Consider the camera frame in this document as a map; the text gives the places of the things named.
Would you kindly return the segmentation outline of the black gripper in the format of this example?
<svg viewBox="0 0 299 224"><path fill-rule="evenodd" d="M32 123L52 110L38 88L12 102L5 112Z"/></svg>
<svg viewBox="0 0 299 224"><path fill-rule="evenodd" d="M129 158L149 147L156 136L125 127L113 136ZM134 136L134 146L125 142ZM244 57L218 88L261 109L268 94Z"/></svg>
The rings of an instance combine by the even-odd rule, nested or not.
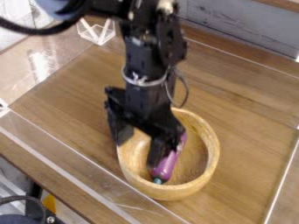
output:
<svg viewBox="0 0 299 224"><path fill-rule="evenodd" d="M152 87L125 84L105 87L106 121L116 146L121 146L141 130L152 139L146 157L148 171L176 147L184 127L170 110L174 80Z"/></svg>

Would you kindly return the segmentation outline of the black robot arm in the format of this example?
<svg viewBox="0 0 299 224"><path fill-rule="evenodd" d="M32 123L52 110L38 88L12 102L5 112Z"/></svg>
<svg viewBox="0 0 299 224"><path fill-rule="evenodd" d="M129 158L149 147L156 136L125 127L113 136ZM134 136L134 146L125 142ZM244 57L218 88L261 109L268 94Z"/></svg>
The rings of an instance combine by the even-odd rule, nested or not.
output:
<svg viewBox="0 0 299 224"><path fill-rule="evenodd" d="M106 87L106 118L117 144L133 130L150 137L146 167L169 170L185 141L185 128L172 112L176 65L185 59L186 42L177 18L177 0L36 0L60 21L50 28L32 28L0 16L0 27L33 36L69 29L86 15L118 22L125 44L121 76L125 87Z"/></svg>

